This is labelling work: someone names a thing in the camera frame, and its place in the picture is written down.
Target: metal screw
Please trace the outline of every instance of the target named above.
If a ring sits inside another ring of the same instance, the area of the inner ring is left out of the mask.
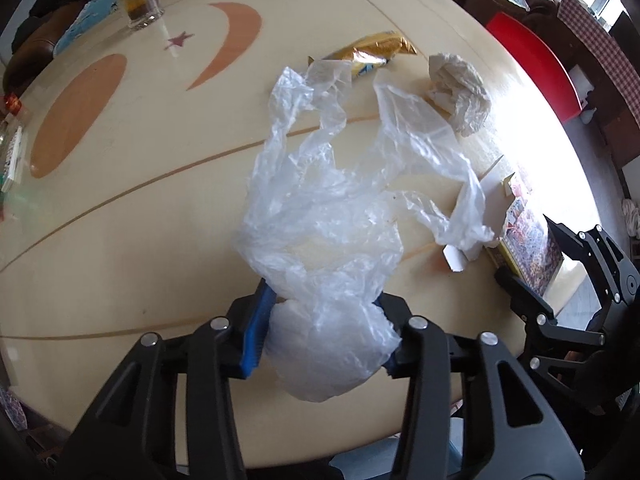
[[[226,330],[227,328],[229,328],[229,320],[223,316],[215,317],[211,320],[209,326],[213,330]]]
[[[424,330],[429,326],[429,322],[422,316],[413,316],[409,318],[409,326],[416,330]]]
[[[158,334],[153,332],[147,332],[140,338],[142,346],[153,346],[158,342]]]
[[[480,341],[485,345],[496,346],[498,344],[498,336],[493,332],[482,332],[480,334]]]

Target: book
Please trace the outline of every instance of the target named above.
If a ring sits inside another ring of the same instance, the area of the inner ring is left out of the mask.
[[[536,201],[513,175],[509,179],[514,201],[507,210],[497,247],[488,251],[496,266],[506,264],[542,296],[564,256]]]

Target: tablecloth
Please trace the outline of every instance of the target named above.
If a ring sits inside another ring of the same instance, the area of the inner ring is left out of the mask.
[[[640,127],[640,76],[616,40],[578,0],[562,0],[558,18],[602,65]]]

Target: crumpled tissue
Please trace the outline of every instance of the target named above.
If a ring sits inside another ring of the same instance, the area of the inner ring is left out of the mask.
[[[476,133],[491,112],[491,99],[476,69],[456,54],[429,56],[433,88],[427,96],[451,114],[449,124],[457,134]]]

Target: red object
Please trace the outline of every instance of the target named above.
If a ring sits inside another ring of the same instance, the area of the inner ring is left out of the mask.
[[[4,105],[9,113],[14,116],[18,115],[18,112],[22,108],[22,102],[15,94],[9,94],[4,96]]]
[[[184,46],[184,40],[188,40],[189,38],[193,38],[194,34],[187,34],[183,32],[180,36],[176,36],[175,38],[169,38],[167,41],[169,44],[164,48],[165,50],[169,49],[170,46]]]
[[[486,28],[529,74],[561,123],[580,114],[574,84],[544,41],[503,12],[496,14]]]

